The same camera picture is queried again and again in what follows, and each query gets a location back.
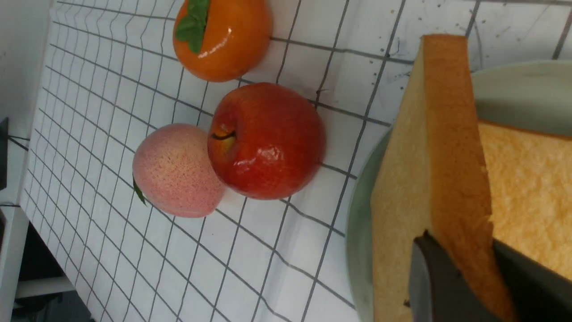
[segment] apple stem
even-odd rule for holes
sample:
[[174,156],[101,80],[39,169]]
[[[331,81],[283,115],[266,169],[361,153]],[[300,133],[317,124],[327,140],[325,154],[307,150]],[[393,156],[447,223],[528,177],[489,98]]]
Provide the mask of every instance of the apple stem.
[[222,141],[222,140],[229,139],[229,138],[233,138],[233,137],[235,137],[235,136],[236,136],[236,132],[235,132],[235,131],[232,131],[231,133],[229,133],[229,134],[227,134],[227,135],[224,135],[224,136],[218,136],[218,135],[216,135],[215,133],[212,133],[212,134],[211,134],[211,137],[212,137],[213,139],[215,139],[215,140],[221,140],[221,141]]

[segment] white tablecloth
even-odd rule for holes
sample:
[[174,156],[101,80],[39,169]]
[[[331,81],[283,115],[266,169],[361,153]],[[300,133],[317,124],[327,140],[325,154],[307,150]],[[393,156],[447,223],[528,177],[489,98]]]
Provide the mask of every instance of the white tablecloth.
[[[67,1],[51,11],[21,205],[96,321],[358,321],[348,205],[420,36],[468,36],[473,70],[572,58],[566,0],[269,0],[264,62],[207,83],[174,55],[183,0]],[[228,191],[206,219],[145,207],[131,188],[145,135],[174,121],[208,129],[226,93],[259,81],[317,105],[328,143],[315,179],[279,201]]]

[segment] persimmon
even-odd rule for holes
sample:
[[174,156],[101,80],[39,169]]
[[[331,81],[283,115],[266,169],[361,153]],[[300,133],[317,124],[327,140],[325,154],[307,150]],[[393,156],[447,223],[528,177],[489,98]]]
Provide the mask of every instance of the persimmon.
[[[202,10],[200,6],[205,6],[205,11],[191,11]],[[205,13],[206,22],[201,16]],[[204,34],[198,34],[203,28]],[[267,0],[186,0],[175,20],[173,46],[179,61],[195,76],[224,82],[258,65],[271,35],[272,13]]]

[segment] persimmon leaf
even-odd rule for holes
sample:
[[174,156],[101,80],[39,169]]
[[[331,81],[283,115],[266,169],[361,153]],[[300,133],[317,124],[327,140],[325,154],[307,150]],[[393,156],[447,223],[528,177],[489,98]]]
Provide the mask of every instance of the persimmon leaf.
[[204,38],[204,29],[197,28],[195,32],[191,34],[189,39],[189,49],[191,52],[198,54],[201,52],[202,39]]
[[175,38],[188,42],[189,49],[195,54],[201,51],[209,5],[210,0],[189,0],[187,15],[181,19],[175,31]]
[[175,30],[175,37],[179,41],[189,41],[195,32],[197,22],[189,15],[184,16]]

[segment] green leaf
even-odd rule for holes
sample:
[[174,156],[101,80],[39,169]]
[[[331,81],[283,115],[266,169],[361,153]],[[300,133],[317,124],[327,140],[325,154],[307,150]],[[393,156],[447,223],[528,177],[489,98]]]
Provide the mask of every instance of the green leaf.
[[191,38],[189,39],[189,49],[191,52],[198,54],[201,52],[202,47],[202,39],[205,36],[204,30],[196,29],[192,34]]
[[135,193],[137,194],[137,196],[139,197],[139,200],[141,200],[141,202],[143,203],[143,205],[146,206],[146,204],[145,204],[145,197],[143,197],[143,192],[142,192],[141,189],[139,189],[139,187],[137,186],[137,182],[135,182],[135,177],[133,177],[133,190],[135,190]]
[[187,15],[181,19],[175,31],[175,38],[189,42],[189,49],[195,54],[201,51],[209,6],[210,0],[189,0]]
[[197,27],[197,22],[189,15],[181,19],[175,31],[175,38],[179,41],[189,41],[192,33]]

